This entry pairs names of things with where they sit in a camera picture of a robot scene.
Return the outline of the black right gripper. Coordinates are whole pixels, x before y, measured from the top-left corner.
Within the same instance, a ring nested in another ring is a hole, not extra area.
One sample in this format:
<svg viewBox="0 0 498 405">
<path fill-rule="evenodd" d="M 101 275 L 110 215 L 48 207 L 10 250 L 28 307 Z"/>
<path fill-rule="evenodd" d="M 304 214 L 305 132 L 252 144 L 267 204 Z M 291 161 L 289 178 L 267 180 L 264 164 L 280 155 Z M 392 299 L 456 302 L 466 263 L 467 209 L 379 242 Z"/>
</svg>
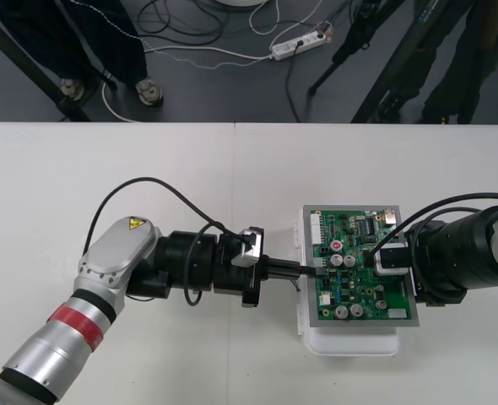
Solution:
<svg viewBox="0 0 498 405">
<path fill-rule="evenodd" d="M 465 297 L 465 288 L 445 278 L 440 268 L 434 267 L 430 261 L 427 248 L 419 243 L 423 233 L 435 229 L 436 227 L 430 223 L 416 223 L 406 233 L 416 302 L 425 303 L 427 306 L 460 304 Z"/>
</svg>

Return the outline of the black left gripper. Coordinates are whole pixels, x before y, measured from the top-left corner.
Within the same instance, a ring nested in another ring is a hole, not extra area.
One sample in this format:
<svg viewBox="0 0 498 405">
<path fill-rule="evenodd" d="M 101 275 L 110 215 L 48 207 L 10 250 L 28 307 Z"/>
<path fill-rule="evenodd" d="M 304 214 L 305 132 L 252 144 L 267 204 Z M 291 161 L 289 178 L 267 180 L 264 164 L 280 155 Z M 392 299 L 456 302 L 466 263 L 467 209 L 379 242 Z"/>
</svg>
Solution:
<svg viewBox="0 0 498 405">
<path fill-rule="evenodd" d="M 259 304 L 264 280 L 264 230 L 249 227 L 241 232 L 241 236 L 249 240 L 249 248 L 228 235 L 219 238 L 214 258 L 214 292 L 240 296 L 243 307 L 255 308 Z M 296 281 L 300 277 L 298 262 L 268 259 L 265 267 L 267 279 Z"/>
</svg>

